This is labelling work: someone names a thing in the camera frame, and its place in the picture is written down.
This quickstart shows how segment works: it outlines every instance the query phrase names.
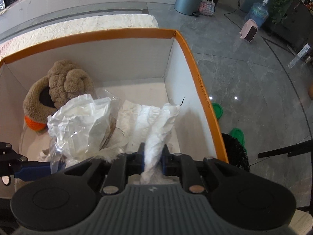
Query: orange knitted toy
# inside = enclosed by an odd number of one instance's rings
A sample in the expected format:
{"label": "orange knitted toy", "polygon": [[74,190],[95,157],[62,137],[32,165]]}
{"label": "orange knitted toy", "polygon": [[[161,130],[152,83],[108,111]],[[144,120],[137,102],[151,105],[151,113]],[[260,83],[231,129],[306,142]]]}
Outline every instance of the orange knitted toy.
{"label": "orange knitted toy", "polygon": [[29,117],[27,117],[27,116],[25,116],[24,118],[25,118],[25,122],[26,122],[27,126],[28,126],[30,129],[32,129],[32,130],[34,130],[34,131],[36,131],[36,132],[45,129],[46,126],[47,126],[46,124],[37,123],[37,122],[31,120],[31,119],[30,119]]}

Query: green slipper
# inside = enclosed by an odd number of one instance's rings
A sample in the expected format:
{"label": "green slipper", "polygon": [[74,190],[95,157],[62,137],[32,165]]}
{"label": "green slipper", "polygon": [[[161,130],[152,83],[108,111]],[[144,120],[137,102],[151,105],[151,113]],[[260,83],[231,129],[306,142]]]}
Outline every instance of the green slipper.
{"label": "green slipper", "polygon": [[222,115],[223,115],[223,108],[221,107],[221,105],[217,104],[217,103],[212,103],[214,112],[215,112],[215,116],[217,118],[217,120],[219,120]]}
{"label": "green slipper", "polygon": [[240,130],[239,128],[234,128],[230,131],[229,135],[231,137],[234,137],[235,139],[237,139],[240,144],[244,147],[245,149],[245,136],[244,133],[242,132],[242,130]]}

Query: metal screw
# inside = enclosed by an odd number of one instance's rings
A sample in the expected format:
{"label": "metal screw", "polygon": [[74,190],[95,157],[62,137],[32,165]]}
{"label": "metal screw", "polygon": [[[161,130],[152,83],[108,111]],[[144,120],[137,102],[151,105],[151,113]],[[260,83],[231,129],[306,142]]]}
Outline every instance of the metal screw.
{"label": "metal screw", "polygon": [[189,187],[189,191],[191,191],[192,193],[203,193],[204,187],[202,185],[194,184]]}
{"label": "metal screw", "polygon": [[115,194],[118,192],[118,187],[114,185],[108,185],[104,187],[102,190],[105,194]]}

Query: marble floor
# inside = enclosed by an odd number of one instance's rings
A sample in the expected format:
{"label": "marble floor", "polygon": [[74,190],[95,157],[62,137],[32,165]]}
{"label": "marble floor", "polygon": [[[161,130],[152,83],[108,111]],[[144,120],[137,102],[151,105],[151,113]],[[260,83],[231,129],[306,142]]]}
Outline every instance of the marble floor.
{"label": "marble floor", "polygon": [[35,28],[92,15],[117,13],[154,15],[160,28],[178,29],[198,63],[212,102],[223,107],[221,131],[240,128],[251,172],[289,188],[297,206],[307,206],[311,195],[310,154],[258,159],[259,152],[293,145],[312,138],[313,104],[307,89],[312,68],[287,64],[293,55],[280,40],[259,31],[251,43],[240,39],[244,14],[224,16],[229,8],[218,5],[214,16],[187,16],[170,4],[105,3],[56,11],[0,34],[0,41]]}

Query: pink woven handbag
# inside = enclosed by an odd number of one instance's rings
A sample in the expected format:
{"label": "pink woven handbag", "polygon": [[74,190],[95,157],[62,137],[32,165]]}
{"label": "pink woven handbag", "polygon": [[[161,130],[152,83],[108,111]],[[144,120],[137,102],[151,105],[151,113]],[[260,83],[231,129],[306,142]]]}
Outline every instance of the pink woven handbag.
{"label": "pink woven handbag", "polygon": [[212,16],[214,14],[215,3],[210,0],[202,0],[199,7],[199,12],[205,16]]}

